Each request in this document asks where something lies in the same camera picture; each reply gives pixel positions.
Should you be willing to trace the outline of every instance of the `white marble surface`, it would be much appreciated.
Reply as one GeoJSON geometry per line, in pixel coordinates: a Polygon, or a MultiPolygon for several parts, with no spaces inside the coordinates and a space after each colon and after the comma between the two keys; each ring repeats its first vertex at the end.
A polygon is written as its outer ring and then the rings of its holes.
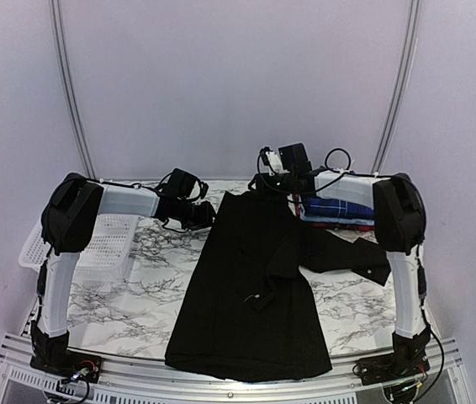
{"type": "MultiPolygon", "coordinates": [[[[247,182],[212,181],[207,199],[219,206],[225,191],[240,194],[247,182]]],[[[163,359],[208,230],[177,234],[159,221],[139,222],[132,269],[113,284],[74,283],[68,309],[70,343],[109,354],[163,359]]],[[[355,240],[352,231],[338,233],[355,240]]],[[[391,345],[394,291],[350,271],[314,274],[302,269],[315,294],[330,354],[391,345]]]]}

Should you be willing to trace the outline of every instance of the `robotic arm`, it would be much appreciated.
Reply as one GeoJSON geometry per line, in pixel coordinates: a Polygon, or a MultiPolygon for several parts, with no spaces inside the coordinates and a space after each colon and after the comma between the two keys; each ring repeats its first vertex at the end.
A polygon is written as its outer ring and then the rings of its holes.
{"type": "Polygon", "coordinates": [[[313,170],[301,143],[278,151],[261,150],[251,190],[261,196],[342,199],[374,209],[375,236],[386,251],[394,279],[394,353],[360,359],[357,375],[362,383],[371,385],[420,374],[420,368],[429,370],[425,347],[431,329],[424,314],[426,278],[419,257],[426,213],[415,185],[406,174],[370,176],[329,168],[313,170]],[[269,173],[260,173],[260,161],[269,167],[269,173]]]}
{"type": "Polygon", "coordinates": [[[55,190],[42,214],[42,237],[51,245],[40,269],[38,316],[31,324],[34,357],[31,366],[48,373],[78,377],[83,363],[93,367],[86,379],[98,381],[101,359],[67,349],[66,313],[71,280],[81,252],[93,234],[98,215],[142,215],[166,223],[179,221],[184,230],[212,226],[214,207],[202,199],[208,185],[192,174],[175,169],[166,183],[150,189],[115,183],[94,182],[69,174],[55,190]],[[198,197],[190,199],[195,184],[198,197]]]}

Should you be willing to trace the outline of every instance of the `black garment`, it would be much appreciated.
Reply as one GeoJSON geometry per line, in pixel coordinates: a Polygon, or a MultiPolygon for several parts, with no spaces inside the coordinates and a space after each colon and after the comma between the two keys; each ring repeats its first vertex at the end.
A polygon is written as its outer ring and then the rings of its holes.
{"type": "Polygon", "coordinates": [[[309,227],[286,204],[226,194],[167,345],[166,364],[250,382],[330,370],[300,264],[316,272],[388,268],[374,243],[345,242],[309,227]]]}

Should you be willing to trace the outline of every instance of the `white wall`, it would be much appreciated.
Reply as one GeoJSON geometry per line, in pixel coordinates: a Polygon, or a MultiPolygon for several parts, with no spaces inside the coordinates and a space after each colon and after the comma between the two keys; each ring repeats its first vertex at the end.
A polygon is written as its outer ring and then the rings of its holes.
{"type": "Polygon", "coordinates": [[[35,273],[17,256],[53,188],[82,166],[66,113],[47,2],[0,1],[0,346],[35,273]]]}
{"type": "Polygon", "coordinates": [[[424,2],[420,31],[384,171],[423,194],[431,306],[476,390],[476,1],[424,2]]]}
{"type": "Polygon", "coordinates": [[[296,141],[316,166],[343,146],[369,170],[409,3],[63,2],[97,174],[251,178],[261,147],[296,141]]]}

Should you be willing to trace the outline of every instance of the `laundry basket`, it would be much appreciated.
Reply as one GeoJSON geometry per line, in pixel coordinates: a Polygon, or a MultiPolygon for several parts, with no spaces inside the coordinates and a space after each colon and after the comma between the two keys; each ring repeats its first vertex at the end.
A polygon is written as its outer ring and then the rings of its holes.
{"type": "MultiPolygon", "coordinates": [[[[137,227],[137,215],[99,215],[93,238],[81,253],[74,279],[77,281],[113,282],[122,279],[128,268],[131,242],[137,227]]],[[[19,254],[19,265],[40,270],[50,245],[41,236],[37,222],[19,254]]]]}

